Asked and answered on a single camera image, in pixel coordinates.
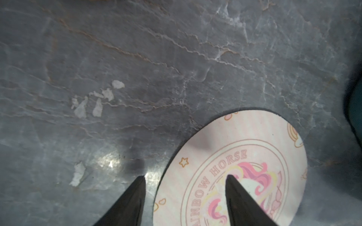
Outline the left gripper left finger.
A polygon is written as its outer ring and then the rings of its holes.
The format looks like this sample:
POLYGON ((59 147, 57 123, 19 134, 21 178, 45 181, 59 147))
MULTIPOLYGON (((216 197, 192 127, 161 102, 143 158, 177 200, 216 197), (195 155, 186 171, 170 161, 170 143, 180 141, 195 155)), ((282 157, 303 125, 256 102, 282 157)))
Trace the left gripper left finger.
POLYGON ((138 176, 94 226, 141 225, 145 196, 145 177, 138 176))

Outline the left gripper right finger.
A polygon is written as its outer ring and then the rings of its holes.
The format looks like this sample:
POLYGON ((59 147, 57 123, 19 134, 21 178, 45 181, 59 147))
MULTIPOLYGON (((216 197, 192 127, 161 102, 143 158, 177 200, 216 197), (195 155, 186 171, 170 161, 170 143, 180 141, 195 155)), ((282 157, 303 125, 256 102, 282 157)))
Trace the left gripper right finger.
POLYGON ((225 197, 230 225, 277 226, 233 175, 227 176, 225 197))

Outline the pink swirl coaster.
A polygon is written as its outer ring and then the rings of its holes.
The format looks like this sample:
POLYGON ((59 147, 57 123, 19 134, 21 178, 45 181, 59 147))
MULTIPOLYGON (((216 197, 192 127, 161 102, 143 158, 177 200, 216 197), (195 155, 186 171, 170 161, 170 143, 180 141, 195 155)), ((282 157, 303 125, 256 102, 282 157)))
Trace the pink swirl coaster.
POLYGON ((212 121, 171 160, 157 189, 153 224, 228 226, 228 175, 278 225, 290 225, 307 179, 301 136, 286 119, 265 110, 239 111, 212 121))

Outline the teal plastic storage box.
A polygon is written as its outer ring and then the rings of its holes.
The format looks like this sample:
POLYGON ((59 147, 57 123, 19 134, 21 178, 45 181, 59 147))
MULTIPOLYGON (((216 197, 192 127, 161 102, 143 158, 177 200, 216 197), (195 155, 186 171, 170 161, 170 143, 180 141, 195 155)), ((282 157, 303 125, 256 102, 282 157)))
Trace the teal plastic storage box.
POLYGON ((362 147, 362 78, 353 85, 347 99, 347 119, 360 147, 362 147))

